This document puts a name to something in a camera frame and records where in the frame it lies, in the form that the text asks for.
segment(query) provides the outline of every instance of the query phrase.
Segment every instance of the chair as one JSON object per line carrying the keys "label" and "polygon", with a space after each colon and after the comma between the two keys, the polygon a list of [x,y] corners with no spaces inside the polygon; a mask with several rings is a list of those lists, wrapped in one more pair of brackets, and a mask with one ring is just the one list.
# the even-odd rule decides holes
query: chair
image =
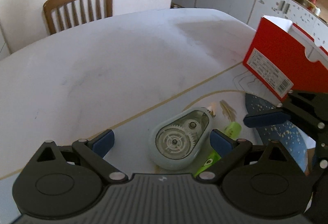
{"label": "chair", "polygon": [[88,21],[92,22],[95,16],[97,20],[102,17],[111,17],[113,0],[104,0],[103,9],[101,9],[101,4],[101,0],[47,0],[43,4],[43,11],[50,34],[53,35]]}

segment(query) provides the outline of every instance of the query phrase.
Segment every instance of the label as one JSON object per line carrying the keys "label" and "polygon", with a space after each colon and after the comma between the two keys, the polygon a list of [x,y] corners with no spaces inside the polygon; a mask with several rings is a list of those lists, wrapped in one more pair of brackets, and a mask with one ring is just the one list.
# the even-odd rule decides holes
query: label
{"label": "label", "polygon": [[281,98],[294,85],[275,64],[255,48],[247,61],[247,65],[256,71]]}

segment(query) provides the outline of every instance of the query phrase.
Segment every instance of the open box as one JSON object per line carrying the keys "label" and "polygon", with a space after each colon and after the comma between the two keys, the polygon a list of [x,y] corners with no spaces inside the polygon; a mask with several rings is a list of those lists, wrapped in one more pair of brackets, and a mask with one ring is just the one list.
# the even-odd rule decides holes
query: open box
{"label": "open box", "polygon": [[278,99],[289,90],[328,93],[328,52],[292,21],[263,16],[243,60]]}

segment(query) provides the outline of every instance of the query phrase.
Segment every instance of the screw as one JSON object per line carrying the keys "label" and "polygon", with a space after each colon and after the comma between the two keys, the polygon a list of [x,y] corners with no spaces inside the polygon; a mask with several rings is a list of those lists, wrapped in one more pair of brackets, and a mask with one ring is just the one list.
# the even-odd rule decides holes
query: screw
{"label": "screw", "polygon": [[320,161],[320,167],[322,169],[326,169],[328,167],[328,161],[327,160],[321,160]]}
{"label": "screw", "polygon": [[111,180],[123,180],[125,178],[125,174],[120,171],[112,172],[111,174],[109,174],[109,178]]}
{"label": "screw", "polygon": [[325,127],[325,124],[323,122],[318,123],[318,128],[323,129]]}
{"label": "screw", "polygon": [[189,123],[189,128],[190,128],[190,129],[194,129],[194,128],[196,128],[196,123],[195,123],[195,122],[191,122],[191,123]]}
{"label": "screw", "polygon": [[211,171],[204,171],[199,175],[199,177],[202,180],[212,180],[215,178],[215,174]]}

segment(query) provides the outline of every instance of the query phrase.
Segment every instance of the table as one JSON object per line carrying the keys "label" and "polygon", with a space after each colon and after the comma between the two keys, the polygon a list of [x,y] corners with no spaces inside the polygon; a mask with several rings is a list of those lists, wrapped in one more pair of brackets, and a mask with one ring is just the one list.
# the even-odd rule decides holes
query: table
{"label": "table", "polygon": [[[1,196],[10,196],[15,174],[47,139],[71,144],[111,127],[116,140],[105,159],[129,176],[153,173],[141,134],[199,98],[225,90],[277,103],[241,64],[254,34],[212,9],[138,12],[62,31],[5,58],[0,184],[7,188]],[[138,123],[146,130],[136,129]],[[0,208],[8,213],[12,202],[0,201]]]}

